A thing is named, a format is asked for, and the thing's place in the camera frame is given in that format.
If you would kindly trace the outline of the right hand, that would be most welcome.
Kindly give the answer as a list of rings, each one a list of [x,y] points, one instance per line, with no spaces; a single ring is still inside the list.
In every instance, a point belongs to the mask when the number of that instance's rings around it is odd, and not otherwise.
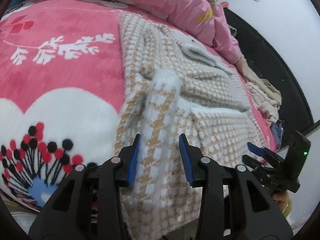
[[[272,195],[272,198],[275,202],[277,202],[277,206],[281,211],[284,211],[289,207],[290,197],[288,191],[275,193]]]

